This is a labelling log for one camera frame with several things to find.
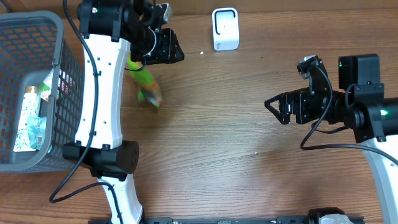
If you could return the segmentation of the green snack bag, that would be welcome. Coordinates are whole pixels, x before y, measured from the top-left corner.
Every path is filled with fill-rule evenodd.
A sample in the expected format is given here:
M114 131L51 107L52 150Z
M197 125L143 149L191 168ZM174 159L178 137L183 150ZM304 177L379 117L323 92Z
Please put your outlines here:
M131 60L131 55L127 57L126 67L133 77L138 87L137 99L140 102L146 101L155 108L159 109L162 106L162 92L159 84L155 80L154 76L148 69L146 69L146 59L141 60L141 65L138 62Z

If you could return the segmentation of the green instant noodle cup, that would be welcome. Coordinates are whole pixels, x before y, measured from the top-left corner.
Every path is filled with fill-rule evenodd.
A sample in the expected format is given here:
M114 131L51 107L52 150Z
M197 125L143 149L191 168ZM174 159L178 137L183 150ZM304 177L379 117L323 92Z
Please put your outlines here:
M41 99L44 100L46 103L50 103L53 74L54 69L49 72L49 74L44 78L43 82L38 87L38 94L40 95ZM58 87L60 88L60 90L57 90L57 100L62 100L65 95L71 93L74 84L75 81L72 79L72 77L63 70L60 70L58 76Z

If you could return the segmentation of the white tube with gold cap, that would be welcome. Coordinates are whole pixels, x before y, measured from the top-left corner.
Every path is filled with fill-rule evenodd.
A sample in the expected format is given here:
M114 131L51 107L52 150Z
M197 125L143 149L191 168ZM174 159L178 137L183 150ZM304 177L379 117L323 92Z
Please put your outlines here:
M22 100L21 115L18 122L17 136L14 143L14 152L33 151L30 147L27 120L30 115L39 115L41 97L37 86L28 86Z

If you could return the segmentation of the teal tissue pack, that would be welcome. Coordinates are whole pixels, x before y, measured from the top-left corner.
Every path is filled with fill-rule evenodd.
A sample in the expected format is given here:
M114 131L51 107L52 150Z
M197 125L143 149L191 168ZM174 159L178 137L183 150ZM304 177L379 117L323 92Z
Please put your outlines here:
M27 132L29 136L30 147L33 150L39 150L45 140L46 117L39 117L30 114L27 119Z

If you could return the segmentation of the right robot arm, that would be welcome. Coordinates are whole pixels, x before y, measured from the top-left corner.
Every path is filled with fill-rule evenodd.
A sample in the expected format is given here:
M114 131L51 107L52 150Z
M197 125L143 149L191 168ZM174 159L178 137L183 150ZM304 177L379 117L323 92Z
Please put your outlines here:
M298 124L311 124L300 143L304 151L359 149L363 151L376 184L384 223L397 223L397 98L386 98L377 54L341 56L338 59L339 89L335 91L317 55L304 57L298 73L308 87L276 95L264 102L281 124L295 115ZM351 129L355 144L306 146L321 122L343 123L328 131Z

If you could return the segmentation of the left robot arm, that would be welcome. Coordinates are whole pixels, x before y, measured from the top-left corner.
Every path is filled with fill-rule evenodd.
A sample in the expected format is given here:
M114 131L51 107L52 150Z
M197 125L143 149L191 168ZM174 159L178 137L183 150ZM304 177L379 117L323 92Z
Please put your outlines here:
M121 93L129 62L137 72L153 64L184 59L174 31L168 28L172 8L148 1L86 0L77 8L74 28L85 56L80 122L75 138L62 147L64 159L90 170L104 188L111 223L144 223L133 173L139 145L121 132Z

